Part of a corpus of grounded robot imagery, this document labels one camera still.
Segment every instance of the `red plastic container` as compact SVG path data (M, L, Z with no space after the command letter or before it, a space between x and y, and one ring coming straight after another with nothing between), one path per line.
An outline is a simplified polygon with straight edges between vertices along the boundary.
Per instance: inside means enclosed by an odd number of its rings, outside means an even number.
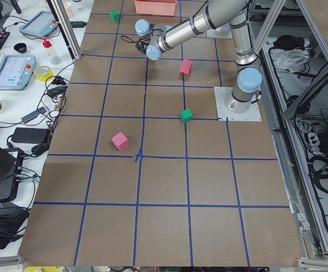
M174 16L176 0L134 0L136 13Z

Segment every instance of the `white mounting plate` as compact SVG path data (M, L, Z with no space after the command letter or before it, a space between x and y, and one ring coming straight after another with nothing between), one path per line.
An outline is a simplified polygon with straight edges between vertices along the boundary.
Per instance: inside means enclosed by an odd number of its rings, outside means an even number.
M245 113L234 113L225 106L226 96L232 92L231 87L215 87L217 115L221 121L261 122L261 114L257 103L251 104Z
M207 38L213 39L232 39L231 29L228 28L228 31L217 31L215 29L209 29L206 31Z

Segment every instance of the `tape roll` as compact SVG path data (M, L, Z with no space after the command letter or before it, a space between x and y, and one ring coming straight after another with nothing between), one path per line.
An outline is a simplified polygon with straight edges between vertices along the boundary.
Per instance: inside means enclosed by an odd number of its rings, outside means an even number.
M53 71L49 66L39 66L34 69L34 75L39 81L49 81L53 79Z

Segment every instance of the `blue joint cap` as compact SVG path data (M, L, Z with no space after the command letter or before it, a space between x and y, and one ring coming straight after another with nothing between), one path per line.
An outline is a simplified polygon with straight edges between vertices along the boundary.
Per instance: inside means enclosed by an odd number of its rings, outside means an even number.
M140 19L135 24L135 30L139 36L145 36L150 30L150 23L145 19Z
M150 60L157 61L162 57L162 52L156 46L149 45L148 48L146 49L146 55Z
M239 72L237 84L243 92L251 94L260 88L261 83L262 75L257 69L249 67Z

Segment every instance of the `yellow object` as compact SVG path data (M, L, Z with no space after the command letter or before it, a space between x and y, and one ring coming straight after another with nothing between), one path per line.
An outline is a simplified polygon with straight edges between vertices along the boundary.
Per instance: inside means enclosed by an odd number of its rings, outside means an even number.
M24 272L63 272L64 266L29 266Z
M37 77L40 81L47 81L53 79L53 71L49 66L39 66L36 69L34 69L34 75Z

